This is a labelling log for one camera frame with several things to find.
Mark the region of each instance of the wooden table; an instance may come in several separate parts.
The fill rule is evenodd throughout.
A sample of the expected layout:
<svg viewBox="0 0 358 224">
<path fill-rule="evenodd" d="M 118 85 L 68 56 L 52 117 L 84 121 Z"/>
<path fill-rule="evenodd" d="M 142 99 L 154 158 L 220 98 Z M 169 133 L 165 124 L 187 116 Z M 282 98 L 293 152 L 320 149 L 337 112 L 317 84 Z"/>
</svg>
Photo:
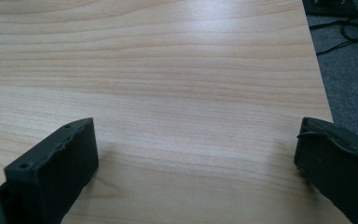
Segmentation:
<svg viewBox="0 0 358 224">
<path fill-rule="evenodd" d="M 94 117 L 63 223 L 348 223 L 293 164 L 331 119 L 300 0 L 0 1 L 3 168 Z"/>
</svg>

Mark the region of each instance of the gray carpet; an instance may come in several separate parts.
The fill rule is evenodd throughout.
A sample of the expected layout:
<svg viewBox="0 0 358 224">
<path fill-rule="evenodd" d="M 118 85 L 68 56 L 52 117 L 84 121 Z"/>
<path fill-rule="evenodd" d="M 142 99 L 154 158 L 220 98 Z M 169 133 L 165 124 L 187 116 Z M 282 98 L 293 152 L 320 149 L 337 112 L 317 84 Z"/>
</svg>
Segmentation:
<svg viewBox="0 0 358 224">
<path fill-rule="evenodd" d="M 309 25 L 345 18 L 307 16 Z M 346 39 L 340 26 L 311 31 L 316 52 L 330 49 Z M 349 34 L 358 35 L 355 29 Z M 327 99 L 336 124 L 358 133 L 358 43 L 318 56 Z"/>
</svg>

